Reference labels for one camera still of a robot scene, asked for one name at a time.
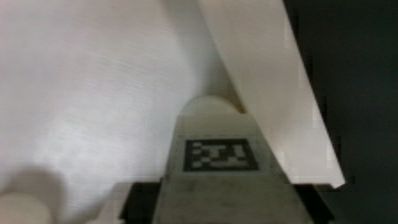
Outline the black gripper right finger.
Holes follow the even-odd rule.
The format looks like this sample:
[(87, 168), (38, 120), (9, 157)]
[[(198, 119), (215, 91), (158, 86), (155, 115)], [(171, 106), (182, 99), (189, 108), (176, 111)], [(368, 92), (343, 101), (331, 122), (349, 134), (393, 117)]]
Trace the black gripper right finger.
[(311, 184), (297, 184), (295, 191), (311, 215), (313, 223), (331, 224), (334, 221), (334, 214), (322, 199), (317, 187)]

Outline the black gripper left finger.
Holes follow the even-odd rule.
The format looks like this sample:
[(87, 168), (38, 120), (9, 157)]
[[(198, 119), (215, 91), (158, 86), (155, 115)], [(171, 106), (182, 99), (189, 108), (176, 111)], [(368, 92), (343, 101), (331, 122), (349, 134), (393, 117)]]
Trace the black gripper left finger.
[(87, 224), (153, 224), (160, 186), (158, 182), (118, 183)]

